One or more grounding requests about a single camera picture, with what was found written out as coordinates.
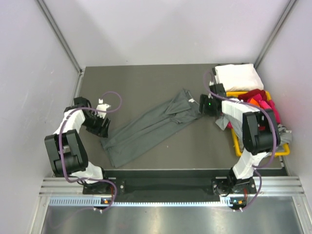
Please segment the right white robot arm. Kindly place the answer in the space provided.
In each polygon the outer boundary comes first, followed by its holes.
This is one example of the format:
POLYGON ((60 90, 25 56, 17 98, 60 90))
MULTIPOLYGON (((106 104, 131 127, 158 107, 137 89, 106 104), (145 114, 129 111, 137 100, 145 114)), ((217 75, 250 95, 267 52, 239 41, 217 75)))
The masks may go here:
POLYGON ((230 169, 227 194, 247 188, 262 159, 273 156, 280 144, 280 135, 272 109, 262 109, 226 95, 222 83, 209 83, 208 95, 200 96, 199 112, 212 117, 227 116, 241 125, 243 153, 230 169))

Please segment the dark grey t shirt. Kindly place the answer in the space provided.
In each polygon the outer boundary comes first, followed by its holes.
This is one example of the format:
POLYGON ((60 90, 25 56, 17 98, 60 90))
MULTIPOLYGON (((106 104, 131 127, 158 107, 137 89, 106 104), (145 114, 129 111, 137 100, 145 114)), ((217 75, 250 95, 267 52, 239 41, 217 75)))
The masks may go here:
POLYGON ((199 103, 189 90, 153 107, 101 140, 113 167, 119 168, 148 152, 200 118, 199 103))

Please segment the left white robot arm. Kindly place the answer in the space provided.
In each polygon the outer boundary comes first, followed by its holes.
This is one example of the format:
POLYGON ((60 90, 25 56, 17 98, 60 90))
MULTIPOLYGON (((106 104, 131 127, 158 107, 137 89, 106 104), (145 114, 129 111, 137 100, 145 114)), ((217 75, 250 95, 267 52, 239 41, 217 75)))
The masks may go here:
POLYGON ((114 192, 110 180, 105 177, 104 170, 92 164, 79 136, 82 126, 98 137, 108 136, 110 119, 106 117, 111 105, 98 100, 95 110, 84 97, 74 99, 74 105, 66 107, 63 120, 58 129, 46 136, 44 144, 49 157, 52 171, 56 177, 64 177, 63 168, 67 176, 83 178, 78 184, 83 186, 83 193, 100 195, 114 192))

